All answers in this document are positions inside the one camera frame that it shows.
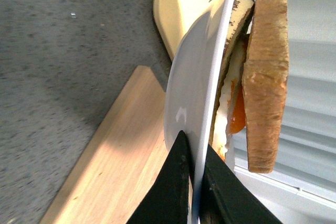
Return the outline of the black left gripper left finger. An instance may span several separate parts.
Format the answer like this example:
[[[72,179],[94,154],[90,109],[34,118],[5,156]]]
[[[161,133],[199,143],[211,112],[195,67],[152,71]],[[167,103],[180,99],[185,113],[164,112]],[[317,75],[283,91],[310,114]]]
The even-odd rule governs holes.
[[[153,184],[127,223],[187,223],[191,154],[179,131]]]

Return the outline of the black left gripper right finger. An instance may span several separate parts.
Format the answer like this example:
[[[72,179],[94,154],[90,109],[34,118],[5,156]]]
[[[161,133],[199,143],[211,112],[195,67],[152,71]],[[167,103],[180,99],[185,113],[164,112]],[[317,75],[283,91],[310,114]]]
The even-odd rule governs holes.
[[[201,192],[201,223],[281,223],[208,146]]]

